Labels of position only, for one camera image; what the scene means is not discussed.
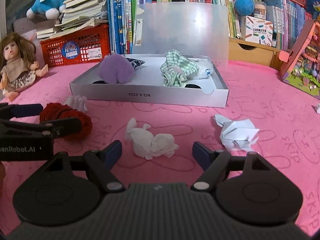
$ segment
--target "sticker on basket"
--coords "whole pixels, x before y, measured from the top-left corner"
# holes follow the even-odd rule
[[[98,59],[98,58],[102,59],[101,48],[87,49],[87,54],[88,54],[88,60]]]
[[[80,49],[74,41],[68,41],[63,44],[61,53],[66,59],[73,59],[80,54]]]

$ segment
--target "wooden drawer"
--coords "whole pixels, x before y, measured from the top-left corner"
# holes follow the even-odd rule
[[[252,42],[229,39],[229,60],[274,67],[278,49]]]

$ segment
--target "crumpled paper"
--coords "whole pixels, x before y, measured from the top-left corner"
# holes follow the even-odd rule
[[[317,114],[320,114],[320,104],[316,105],[316,112],[317,112]]]
[[[134,153],[137,156],[151,160],[153,157],[165,155],[171,157],[174,151],[179,148],[174,143],[174,137],[168,133],[159,133],[153,136],[148,129],[151,125],[145,123],[142,128],[137,128],[135,118],[132,118],[125,130],[125,139],[133,144]]]
[[[85,105],[86,101],[86,97],[71,96],[68,97],[68,99],[63,103],[63,105],[70,106],[71,108],[76,109],[85,114],[88,111],[87,106]]]
[[[249,119],[232,121],[221,114],[215,114],[214,118],[222,127],[220,139],[228,151],[253,151],[251,145],[257,142],[259,137],[254,137],[259,129]]]

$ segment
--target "green checkered cloth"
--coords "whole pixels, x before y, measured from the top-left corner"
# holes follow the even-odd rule
[[[160,70],[166,87],[185,87],[188,77],[198,74],[199,67],[190,59],[183,57],[177,50],[169,50]]]

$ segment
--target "drawer handle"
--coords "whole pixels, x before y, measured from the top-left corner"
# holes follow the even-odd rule
[[[240,43],[238,43],[238,45],[239,45],[242,49],[245,49],[245,50],[253,50],[253,49],[256,48],[256,47],[254,47],[254,46],[250,46],[250,45],[246,45],[246,44],[240,44]]]

